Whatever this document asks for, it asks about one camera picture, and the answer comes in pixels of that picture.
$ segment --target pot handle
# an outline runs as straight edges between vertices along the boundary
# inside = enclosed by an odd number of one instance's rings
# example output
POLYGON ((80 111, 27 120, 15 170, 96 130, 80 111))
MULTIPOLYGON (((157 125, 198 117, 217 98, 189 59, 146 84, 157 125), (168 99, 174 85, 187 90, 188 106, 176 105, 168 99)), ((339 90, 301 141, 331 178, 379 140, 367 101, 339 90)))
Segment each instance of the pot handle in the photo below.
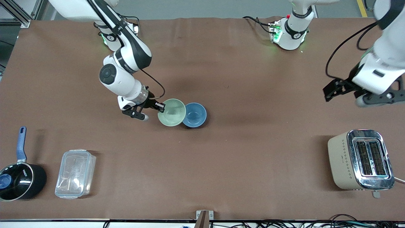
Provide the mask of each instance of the pot handle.
POLYGON ((25 145, 25 136, 27 128, 25 126, 20 127, 18 132, 17 140, 17 162, 26 162, 27 156, 25 155, 24 145, 25 145))

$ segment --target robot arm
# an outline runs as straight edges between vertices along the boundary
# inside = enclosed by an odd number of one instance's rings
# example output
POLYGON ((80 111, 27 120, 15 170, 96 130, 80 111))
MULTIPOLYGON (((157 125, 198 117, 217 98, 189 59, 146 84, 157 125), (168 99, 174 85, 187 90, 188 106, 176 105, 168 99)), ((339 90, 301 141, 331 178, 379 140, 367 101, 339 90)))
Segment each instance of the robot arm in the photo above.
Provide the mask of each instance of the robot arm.
POLYGON ((288 0, 292 4, 292 14, 289 18, 270 25, 270 40, 286 50, 294 50, 304 42, 309 23, 315 14, 312 5, 326 5, 340 0, 288 0))
POLYGON ((377 0, 374 14, 383 30, 381 37, 346 80, 335 79, 324 88, 326 101, 355 91, 356 104, 360 107, 405 102, 401 77, 405 73, 405 0, 377 0), (392 89, 395 81, 399 88, 392 89))
POLYGON ((100 82, 118 95, 122 112, 132 118, 147 120, 143 108, 164 111, 164 104, 157 102, 148 87, 142 85, 132 74, 149 66, 152 60, 150 49, 135 35, 128 22, 111 7, 118 0, 50 0, 55 9, 65 18, 79 21, 94 21, 108 47, 114 51, 104 59, 99 74, 100 82))

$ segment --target blue bowl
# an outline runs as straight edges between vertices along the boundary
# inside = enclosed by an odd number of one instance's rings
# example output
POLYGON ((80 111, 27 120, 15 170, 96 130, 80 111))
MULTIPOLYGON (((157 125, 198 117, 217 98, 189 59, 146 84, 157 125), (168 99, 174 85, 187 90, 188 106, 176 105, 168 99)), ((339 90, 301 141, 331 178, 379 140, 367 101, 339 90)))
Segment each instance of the blue bowl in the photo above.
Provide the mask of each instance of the blue bowl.
POLYGON ((185 106, 183 124, 187 127, 199 127, 207 119, 207 111, 199 103, 189 103, 185 106))

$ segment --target clear plastic food container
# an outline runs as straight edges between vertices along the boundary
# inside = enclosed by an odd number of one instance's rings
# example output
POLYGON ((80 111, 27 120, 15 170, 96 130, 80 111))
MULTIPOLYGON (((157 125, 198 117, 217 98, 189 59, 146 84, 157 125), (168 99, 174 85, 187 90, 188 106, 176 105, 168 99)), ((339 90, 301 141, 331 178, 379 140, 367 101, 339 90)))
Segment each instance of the clear plastic food container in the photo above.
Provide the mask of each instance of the clear plastic food container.
POLYGON ((87 195, 92 184, 96 157, 86 150, 70 150, 63 154, 55 195, 76 199, 87 195))

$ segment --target black pot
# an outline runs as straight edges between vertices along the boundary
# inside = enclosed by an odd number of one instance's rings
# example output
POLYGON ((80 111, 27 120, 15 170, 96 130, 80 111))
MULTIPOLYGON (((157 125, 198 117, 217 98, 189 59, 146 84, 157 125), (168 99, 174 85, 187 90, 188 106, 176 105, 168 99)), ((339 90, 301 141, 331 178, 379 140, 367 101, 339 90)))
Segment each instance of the black pot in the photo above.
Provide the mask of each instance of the black pot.
POLYGON ((0 171, 0 201, 30 199, 44 188, 47 176, 38 165, 26 163, 24 152, 26 127, 21 127, 17 141, 17 162, 0 171))

